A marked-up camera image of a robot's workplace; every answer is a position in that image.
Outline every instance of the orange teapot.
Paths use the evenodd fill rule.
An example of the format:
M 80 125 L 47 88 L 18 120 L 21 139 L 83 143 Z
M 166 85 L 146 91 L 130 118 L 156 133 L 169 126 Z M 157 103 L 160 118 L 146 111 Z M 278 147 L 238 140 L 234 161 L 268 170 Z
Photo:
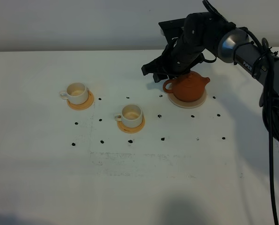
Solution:
M 193 102 L 202 97 L 205 86 L 209 82 L 209 77 L 202 77 L 200 74 L 191 71 L 177 79 L 167 80 L 163 84 L 163 90 L 166 93 L 173 93 L 176 98 L 183 102 Z M 166 89 L 169 83 L 172 83 L 172 89 Z

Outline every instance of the white table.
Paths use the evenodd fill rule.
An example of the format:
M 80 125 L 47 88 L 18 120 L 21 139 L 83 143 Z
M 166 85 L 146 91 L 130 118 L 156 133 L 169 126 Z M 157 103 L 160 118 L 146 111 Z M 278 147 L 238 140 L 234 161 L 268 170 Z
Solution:
M 239 66 L 199 64 L 207 100 L 178 108 L 141 73 L 160 54 L 0 52 L 0 225 L 273 224 L 262 86 Z M 72 82 L 93 92 L 89 109 L 59 98 Z M 128 103 L 146 118 L 133 135 L 113 119 Z M 274 154 L 279 216 L 277 143 Z

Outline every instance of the white wall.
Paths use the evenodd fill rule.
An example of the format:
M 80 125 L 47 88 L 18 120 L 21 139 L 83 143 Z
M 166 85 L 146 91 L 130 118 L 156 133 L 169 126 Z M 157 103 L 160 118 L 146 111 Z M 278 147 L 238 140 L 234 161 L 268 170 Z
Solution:
M 210 2 L 279 46 L 279 0 Z M 202 0 L 0 0 L 0 51 L 163 48 L 158 22 L 204 11 Z

